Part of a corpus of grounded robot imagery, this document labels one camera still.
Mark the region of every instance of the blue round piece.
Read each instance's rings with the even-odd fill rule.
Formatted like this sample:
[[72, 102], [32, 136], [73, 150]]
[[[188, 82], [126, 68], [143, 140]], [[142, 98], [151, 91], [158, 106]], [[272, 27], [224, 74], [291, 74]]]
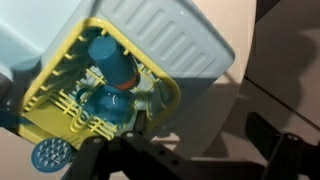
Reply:
[[36, 145], [31, 161], [37, 170], [52, 173], [68, 164], [71, 157], [72, 149], [68, 142], [60, 138], [50, 138]]
[[[92, 95], [85, 103], [82, 103], [81, 96], [89, 92]], [[99, 86], [95, 91], [86, 88], [80, 89], [75, 99], [87, 113], [120, 127], [131, 119], [134, 113], [134, 94], [130, 91], [121, 91], [107, 84]]]

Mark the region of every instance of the blue bottle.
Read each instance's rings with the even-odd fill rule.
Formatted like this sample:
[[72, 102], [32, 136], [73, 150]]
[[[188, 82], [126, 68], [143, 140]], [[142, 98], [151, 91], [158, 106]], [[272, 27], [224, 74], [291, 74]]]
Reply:
[[120, 89], [132, 88], [138, 77], [134, 59], [123, 55], [124, 49], [111, 36], [95, 38], [88, 48], [90, 57], [107, 80], [108, 84]]

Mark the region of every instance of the blue perforated disc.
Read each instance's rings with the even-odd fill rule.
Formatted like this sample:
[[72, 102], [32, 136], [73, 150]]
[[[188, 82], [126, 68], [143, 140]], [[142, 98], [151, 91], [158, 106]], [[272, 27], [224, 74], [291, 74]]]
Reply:
[[60, 138], [46, 139], [33, 149], [31, 161], [41, 172], [51, 173], [62, 169], [72, 157], [68, 142]]

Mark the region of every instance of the blue plastic cap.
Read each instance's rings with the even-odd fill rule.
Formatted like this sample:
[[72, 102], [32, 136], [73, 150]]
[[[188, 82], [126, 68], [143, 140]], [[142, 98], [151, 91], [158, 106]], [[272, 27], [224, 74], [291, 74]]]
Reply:
[[89, 46], [89, 55], [94, 60], [104, 60], [113, 55], [118, 48], [117, 41], [111, 36], [99, 36]]
[[60, 138], [50, 138], [36, 145], [31, 161], [37, 170], [51, 173], [62, 169], [71, 157], [72, 149], [68, 142]]

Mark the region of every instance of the black bracket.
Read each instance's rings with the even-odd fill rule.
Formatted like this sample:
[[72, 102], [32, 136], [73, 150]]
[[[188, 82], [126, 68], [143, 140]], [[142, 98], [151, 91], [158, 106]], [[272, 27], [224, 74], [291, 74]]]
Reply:
[[249, 113], [246, 135], [269, 162], [263, 180], [298, 179], [298, 174], [320, 179], [320, 147], [292, 133], [281, 134], [257, 113]]
[[146, 122], [139, 113], [134, 131], [107, 141], [87, 138], [63, 179], [109, 179], [123, 171], [130, 179], [296, 180], [298, 174], [320, 179], [320, 148], [297, 135], [281, 134], [257, 113], [249, 113], [246, 135], [268, 160], [266, 167], [247, 161], [186, 161], [161, 144], [143, 138]]

